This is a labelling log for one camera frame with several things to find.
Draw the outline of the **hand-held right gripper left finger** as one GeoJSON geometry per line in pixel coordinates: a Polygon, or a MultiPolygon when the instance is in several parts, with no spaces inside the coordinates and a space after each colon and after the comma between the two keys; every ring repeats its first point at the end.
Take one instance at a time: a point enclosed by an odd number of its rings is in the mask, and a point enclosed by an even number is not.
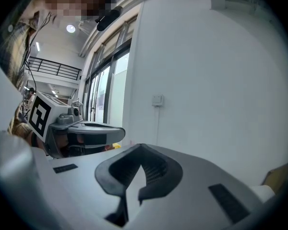
{"type": "Polygon", "coordinates": [[[95,169],[95,178],[103,191],[120,198],[117,209],[105,217],[119,227],[129,221],[126,191],[140,166],[141,145],[137,144],[103,161],[95,169]]]}

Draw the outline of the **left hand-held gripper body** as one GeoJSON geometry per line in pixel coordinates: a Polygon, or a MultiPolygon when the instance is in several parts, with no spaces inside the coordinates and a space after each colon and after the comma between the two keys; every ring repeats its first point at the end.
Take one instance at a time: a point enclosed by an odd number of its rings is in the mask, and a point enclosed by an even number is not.
{"type": "Polygon", "coordinates": [[[73,101],[68,105],[49,94],[37,92],[28,124],[42,141],[49,156],[64,158],[56,146],[55,134],[82,134],[84,144],[71,145],[71,149],[77,152],[78,156],[101,152],[106,146],[120,142],[125,137],[122,127],[85,121],[82,111],[83,103],[80,101],[73,101]]]}

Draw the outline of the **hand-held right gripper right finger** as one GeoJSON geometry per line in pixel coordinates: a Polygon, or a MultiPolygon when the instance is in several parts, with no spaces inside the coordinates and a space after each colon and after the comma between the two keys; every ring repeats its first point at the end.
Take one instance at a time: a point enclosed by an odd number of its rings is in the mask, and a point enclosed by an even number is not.
{"type": "Polygon", "coordinates": [[[139,202],[167,196],[182,180],[181,165],[146,144],[141,144],[139,149],[140,165],[146,179],[146,186],[139,190],[139,202]]]}

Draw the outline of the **person's left hand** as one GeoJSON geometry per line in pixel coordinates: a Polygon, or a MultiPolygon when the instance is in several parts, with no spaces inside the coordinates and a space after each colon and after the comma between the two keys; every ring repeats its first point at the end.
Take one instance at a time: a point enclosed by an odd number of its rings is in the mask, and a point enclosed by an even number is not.
{"type": "Polygon", "coordinates": [[[71,145],[84,144],[84,136],[75,133],[60,133],[54,135],[56,146],[63,157],[78,156],[77,152],[71,149],[71,145]]]}

